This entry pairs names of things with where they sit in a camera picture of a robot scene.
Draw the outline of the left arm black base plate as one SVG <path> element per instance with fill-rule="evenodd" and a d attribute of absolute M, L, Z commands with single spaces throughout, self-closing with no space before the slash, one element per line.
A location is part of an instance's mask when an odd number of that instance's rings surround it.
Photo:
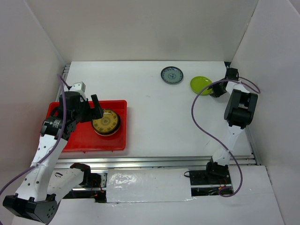
<path fill-rule="evenodd" d="M 83 181 L 79 184 L 83 188 L 105 188 L 107 173 L 89 173 L 84 175 Z"/>

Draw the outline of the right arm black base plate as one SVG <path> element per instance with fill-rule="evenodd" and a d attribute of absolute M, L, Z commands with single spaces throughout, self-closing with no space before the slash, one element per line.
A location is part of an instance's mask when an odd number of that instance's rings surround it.
<path fill-rule="evenodd" d="M 205 170 L 188 170 L 183 173 L 183 176 L 189 178 L 191 186 L 220 187 L 231 184 L 229 174 L 220 177 L 208 174 Z"/>

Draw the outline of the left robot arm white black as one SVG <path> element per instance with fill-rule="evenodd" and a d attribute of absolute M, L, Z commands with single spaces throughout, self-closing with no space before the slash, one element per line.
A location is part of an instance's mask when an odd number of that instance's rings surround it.
<path fill-rule="evenodd" d="M 59 105 L 44 120 L 39 145 L 31 166 L 20 175 L 24 180 L 14 195 L 7 195 L 3 207 L 17 217 L 48 224 L 55 216 L 60 201 L 77 185 L 90 187 L 95 176 L 90 166 L 74 163 L 51 183 L 51 177 L 62 150 L 78 123 L 103 117 L 96 95 L 93 106 L 78 91 L 65 91 Z"/>

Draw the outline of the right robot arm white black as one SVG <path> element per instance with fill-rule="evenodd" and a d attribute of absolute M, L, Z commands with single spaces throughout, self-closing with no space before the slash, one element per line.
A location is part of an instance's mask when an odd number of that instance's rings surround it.
<path fill-rule="evenodd" d="M 261 91 L 254 83 L 253 87 L 250 87 L 252 91 L 248 91 L 246 87 L 249 85 L 243 80 L 249 81 L 239 76 L 238 69 L 227 68 L 221 82 L 212 85 L 213 97 L 229 93 L 230 98 L 224 113 L 224 120 L 228 123 L 225 140 L 221 144 L 222 148 L 218 149 L 207 163 L 204 172 L 205 180 L 211 184 L 228 174 L 231 154 L 238 137 L 254 117 L 258 94 Z"/>

